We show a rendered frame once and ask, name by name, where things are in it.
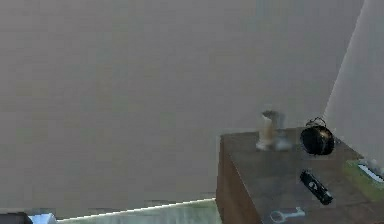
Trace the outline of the dark brown wooden side table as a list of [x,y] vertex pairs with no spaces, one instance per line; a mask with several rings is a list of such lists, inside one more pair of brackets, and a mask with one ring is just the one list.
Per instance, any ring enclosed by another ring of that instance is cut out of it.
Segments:
[[[293,148],[258,150],[257,132],[220,136],[216,204],[222,224],[275,224],[272,211],[304,217],[283,224],[384,224],[384,200],[370,201],[347,178],[343,165],[361,155],[340,141],[328,156],[307,154],[300,146],[299,128],[285,130]],[[309,170],[331,193],[323,205],[300,180]]]

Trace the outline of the pale green bed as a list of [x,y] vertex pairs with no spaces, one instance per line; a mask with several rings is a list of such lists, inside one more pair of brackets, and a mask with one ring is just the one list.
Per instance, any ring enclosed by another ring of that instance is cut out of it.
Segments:
[[214,198],[59,219],[57,224],[222,224]]

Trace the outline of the black round alarm clock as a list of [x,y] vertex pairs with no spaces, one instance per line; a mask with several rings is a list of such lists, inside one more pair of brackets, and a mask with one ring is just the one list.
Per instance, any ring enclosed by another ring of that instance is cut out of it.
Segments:
[[316,117],[305,124],[300,133],[300,144],[302,149],[314,156],[330,155],[335,147],[333,133],[327,128],[325,120]]

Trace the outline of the silver key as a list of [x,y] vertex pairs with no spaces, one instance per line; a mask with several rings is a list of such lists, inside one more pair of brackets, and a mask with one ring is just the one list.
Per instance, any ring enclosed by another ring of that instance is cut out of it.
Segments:
[[306,213],[300,207],[297,207],[295,212],[290,213],[284,213],[280,210],[272,211],[269,217],[275,224],[282,224],[289,218],[304,217],[305,215]]

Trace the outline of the black remote control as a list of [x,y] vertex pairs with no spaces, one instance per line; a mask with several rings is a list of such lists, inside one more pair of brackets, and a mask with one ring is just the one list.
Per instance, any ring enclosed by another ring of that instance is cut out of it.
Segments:
[[328,205],[332,202],[333,196],[331,193],[309,170],[301,172],[300,180],[321,204]]

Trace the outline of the pale blue pillow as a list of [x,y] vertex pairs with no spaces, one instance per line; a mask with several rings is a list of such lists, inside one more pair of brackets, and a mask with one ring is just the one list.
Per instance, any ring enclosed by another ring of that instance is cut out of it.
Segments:
[[33,224],[58,224],[56,217],[52,213],[31,215],[29,219]]

